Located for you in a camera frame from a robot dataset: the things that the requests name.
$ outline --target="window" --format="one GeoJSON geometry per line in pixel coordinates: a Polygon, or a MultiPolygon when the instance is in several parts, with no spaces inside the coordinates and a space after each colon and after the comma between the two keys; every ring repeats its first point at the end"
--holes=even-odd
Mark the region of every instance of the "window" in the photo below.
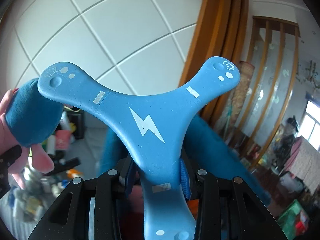
{"type": "Polygon", "coordinates": [[[319,151],[320,147],[320,108],[308,101],[298,137],[302,135],[319,151]]]}

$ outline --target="lightning bolt symbol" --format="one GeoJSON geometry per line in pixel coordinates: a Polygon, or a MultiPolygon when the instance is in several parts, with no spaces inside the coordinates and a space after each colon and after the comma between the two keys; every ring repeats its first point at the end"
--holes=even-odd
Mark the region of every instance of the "lightning bolt symbol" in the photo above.
{"type": "Polygon", "coordinates": [[[141,118],[140,116],[138,116],[138,115],[136,114],[136,112],[133,111],[131,108],[130,108],[130,111],[131,111],[131,114],[132,114],[134,120],[136,121],[136,124],[137,124],[137,126],[138,126],[138,128],[139,128],[139,130],[140,130],[140,133],[142,134],[142,136],[144,136],[144,135],[146,134],[146,132],[147,132],[148,130],[150,130],[150,131],[153,132],[154,135],[157,136],[163,143],[165,143],[164,140],[163,140],[163,138],[162,138],[162,136],[161,136],[161,134],[160,134],[159,131],[158,131],[158,128],[156,127],[155,123],[154,123],[153,120],[151,119],[150,114],[148,114],[148,116],[147,116],[144,120],[142,120],[142,118],[141,118]]]}

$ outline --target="pink plush toy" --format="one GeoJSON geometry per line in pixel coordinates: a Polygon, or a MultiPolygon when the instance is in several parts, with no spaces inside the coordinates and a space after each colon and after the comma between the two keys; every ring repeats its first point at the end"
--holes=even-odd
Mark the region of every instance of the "pink plush toy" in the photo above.
{"type": "Polygon", "coordinates": [[[48,173],[54,169],[53,161],[40,143],[54,132],[63,111],[63,104],[38,92],[37,80],[27,82],[18,90],[7,91],[0,103],[0,155],[15,145],[21,146],[21,157],[8,168],[21,188],[24,182],[20,173],[30,149],[36,170],[48,173]]]}

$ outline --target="round metal joint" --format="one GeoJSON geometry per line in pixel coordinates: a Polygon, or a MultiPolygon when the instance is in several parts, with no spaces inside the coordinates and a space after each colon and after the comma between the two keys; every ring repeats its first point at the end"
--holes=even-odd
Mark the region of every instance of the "round metal joint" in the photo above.
{"type": "Polygon", "coordinates": [[[201,175],[201,176],[204,176],[207,174],[207,171],[206,170],[198,170],[198,174],[201,175]]]}
{"type": "Polygon", "coordinates": [[[241,179],[240,177],[235,177],[233,179],[233,181],[236,183],[236,184],[241,184],[243,182],[243,179],[241,179]]]}
{"type": "Polygon", "coordinates": [[[115,170],[115,169],[112,169],[112,170],[108,171],[108,174],[109,174],[110,176],[114,176],[114,175],[116,175],[117,173],[118,173],[118,171],[115,170]]]}
{"type": "Polygon", "coordinates": [[[79,184],[81,182],[81,178],[80,177],[76,177],[72,180],[73,184],[79,184]]]}

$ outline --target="white tape strip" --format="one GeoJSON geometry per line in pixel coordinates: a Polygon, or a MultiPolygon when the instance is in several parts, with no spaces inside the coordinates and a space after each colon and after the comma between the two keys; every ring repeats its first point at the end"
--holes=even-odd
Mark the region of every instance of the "white tape strip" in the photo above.
{"type": "Polygon", "coordinates": [[[164,183],[164,184],[160,184],[160,185],[152,186],[152,192],[153,192],[153,193],[157,193],[157,192],[161,192],[161,191],[166,191],[166,190],[170,190],[170,189],[171,189],[171,184],[170,184],[170,182],[164,183]]]}
{"type": "Polygon", "coordinates": [[[187,87],[186,90],[188,90],[195,98],[199,96],[197,91],[195,91],[192,87],[187,87]]]}
{"type": "Polygon", "coordinates": [[[99,94],[96,96],[96,98],[93,100],[93,102],[95,104],[98,104],[101,100],[101,98],[104,96],[105,92],[103,91],[100,91],[99,94]]]}

